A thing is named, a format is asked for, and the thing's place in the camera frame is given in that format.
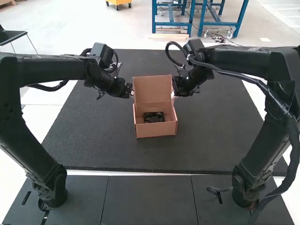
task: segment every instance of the blue workbench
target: blue workbench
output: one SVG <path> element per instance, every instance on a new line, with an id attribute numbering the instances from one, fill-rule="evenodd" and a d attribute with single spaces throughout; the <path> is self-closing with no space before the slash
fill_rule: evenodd
<path id="1" fill-rule="evenodd" d="M 214 3 L 213 0 L 203 0 L 203 2 L 196 2 L 195 0 L 192 0 L 189 22 L 175 22 L 174 18 L 173 18 L 173 6 L 180 7 L 181 10 L 182 10 L 181 15 L 184 15 L 186 5 L 187 5 L 187 0 L 183 0 L 183 3 L 181 3 L 181 0 L 179 0 L 178 4 L 157 3 L 157 0 L 152 0 L 152 33 L 156 32 L 156 26 L 186 26 L 187 27 L 187 33 L 190 36 L 191 35 L 191 30 L 192 30 L 192 23 L 193 23 L 195 6 L 201 5 L 202 10 L 201 10 L 201 17 L 200 17 L 200 24 L 199 24 L 199 31 L 198 31 L 198 36 L 199 37 L 203 33 L 204 25 L 208 25 L 208 26 L 229 26 L 231 28 L 235 28 L 235 31 L 233 33 L 233 37 L 236 38 L 238 36 L 239 31 L 240 31 L 240 26 L 242 24 L 248 2 L 249 2 L 249 0 L 244 0 L 237 22 L 223 22 L 223 21 L 221 21 L 220 16 L 223 13 L 225 0 L 222 0 L 221 3 Z M 155 15 L 157 15 L 157 7 L 158 6 L 168 6 L 168 8 L 169 8 L 169 22 L 155 22 Z M 213 8 L 213 6 L 220 7 L 218 14 L 215 11 L 215 9 Z M 214 22 L 204 21 L 206 9 L 208 9 L 208 11 L 211 13 L 212 17 L 215 20 Z"/>
<path id="2" fill-rule="evenodd" d="M 238 36 L 240 26 L 242 24 L 244 14 L 247 8 L 249 0 L 244 0 L 243 5 L 240 10 L 240 15 L 237 20 L 237 22 L 223 22 L 221 21 L 219 15 L 222 15 L 225 0 L 222 0 L 221 3 L 213 3 L 212 0 L 203 0 L 202 3 L 195 3 L 196 5 L 202 5 L 202 10 L 201 10 L 201 17 L 200 17 L 200 24 L 199 24 L 199 31 L 198 31 L 198 36 L 200 37 L 203 33 L 203 26 L 208 25 L 208 26 L 230 26 L 230 27 L 235 27 L 235 31 L 233 33 L 233 37 L 236 38 Z M 217 15 L 215 9 L 213 9 L 213 6 L 220 6 L 219 13 Z M 206 8 L 209 10 L 211 13 L 212 17 L 214 18 L 214 22 L 206 22 L 204 21 L 204 16 L 206 12 Z"/>
<path id="3" fill-rule="evenodd" d="M 180 7 L 181 8 L 181 15 L 184 15 L 185 8 L 187 5 L 187 0 L 183 0 L 183 3 L 181 3 L 181 0 L 178 1 L 178 4 L 175 3 L 157 3 L 157 0 L 152 0 L 152 33 L 156 33 L 156 26 L 180 26 L 180 27 L 187 27 L 187 33 L 189 36 L 191 36 L 191 30 L 192 30 L 192 23 L 193 23 L 193 17 L 194 17 L 194 11 L 195 11 L 195 0 L 192 0 L 191 5 L 191 13 L 189 16 L 188 22 L 175 22 L 173 17 L 173 7 Z M 169 9 L 169 22 L 156 22 L 155 16 L 157 15 L 158 6 L 168 6 Z"/>

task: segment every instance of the cart wheel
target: cart wheel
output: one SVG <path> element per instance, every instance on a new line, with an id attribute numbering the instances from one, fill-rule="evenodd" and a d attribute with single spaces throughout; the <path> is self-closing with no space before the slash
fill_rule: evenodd
<path id="1" fill-rule="evenodd" d="M 233 34 L 232 34 L 232 32 L 229 30 L 229 31 L 227 31 L 227 38 L 228 39 L 231 39 L 233 37 Z"/>
<path id="2" fill-rule="evenodd" d="M 207 38 L 207 34 L 208 34 L 208 30 L 206 30 L 206 31 L 204 32 L 203 37 L 204 37 L 204 38 Z"/>

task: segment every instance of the open cardboard box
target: open cardboard box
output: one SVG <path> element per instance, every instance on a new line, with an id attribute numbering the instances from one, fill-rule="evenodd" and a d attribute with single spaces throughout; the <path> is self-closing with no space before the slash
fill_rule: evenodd
<path id="1" fill-rule="evenodd" d="M 175 135 L 177 116 L 171 97 L 172 75 L 134 77 L 133 87 L 135 136 L 141 138 Z M 163 112 L 165 121 L 144 123 L 144 113 L 154 112 Z"/>

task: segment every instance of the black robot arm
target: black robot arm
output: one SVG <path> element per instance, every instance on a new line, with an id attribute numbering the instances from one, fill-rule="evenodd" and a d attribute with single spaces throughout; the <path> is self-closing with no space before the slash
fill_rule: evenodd
<path id="1" fill-rule="evenodd" d="M 191 70 L 174 62 L 168 53 L 169 45 L 176 45 L 183 51 L 189 65 L 193 66 Z M 296 176 L 300 158 L 300 46 L 261 48 L 217 45 L 205 48 L 200 39 L 195 39 L 183 47 L 170 42 L 166 53 L 180 65 L 180 75 L 173 78 L 176 96 L 193 95 L 203 82 L 213 79 L 212 71 L 256 84 L 266 95 L 267 114 L 263 126 L 247 155 L 232 172 L 232 197 L 243 208 L 256 208 L 250 220 L 253 224 L 259 211 L 285 192 Z M 268 83 L 266 85 L 241 73 L 263 78 Z M 290 144 L 291 163 L 284 182 L 257 204 L 274 166 Z"/>
<path id="2" fill-rule="evenodd" d="M 132 84 L 117 77 L 114 51 L 95 43 L 76 55 L 16 55 L 0 53 L 0 147 L 26 171 L 39 192 L 39 207 L 54 209 L 68 195 L 67 171 L 55 161 L 27 128 L 22 118 L 19 88 L 60 80 L 84 80 L 84 85 L 114 97 L 129 98 Z"/>

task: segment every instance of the chair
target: chair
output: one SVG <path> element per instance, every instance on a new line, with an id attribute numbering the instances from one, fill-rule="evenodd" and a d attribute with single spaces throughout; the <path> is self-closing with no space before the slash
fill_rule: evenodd
<path id="1" fill-rule="evenodd" d="M 31 42 L 29 36 L 27 35 L 26 31 L 17 31 L 17 30 L 4 30 L 3 27 L 0 24 L 0 46 L 4 46 L 8 43 L 11 44 L 14 53 L 15 53 L 15 49 L 14 46 L 12 44 L 13 41 L 23 37 L 23 36 L 27 36 L 28 40 L 30 41 L 32 47 L 34 48 L 34 50 L 36 51 L 36 53 L 38 54 L 36 48 L 34 47 L 33 43 Z"/>

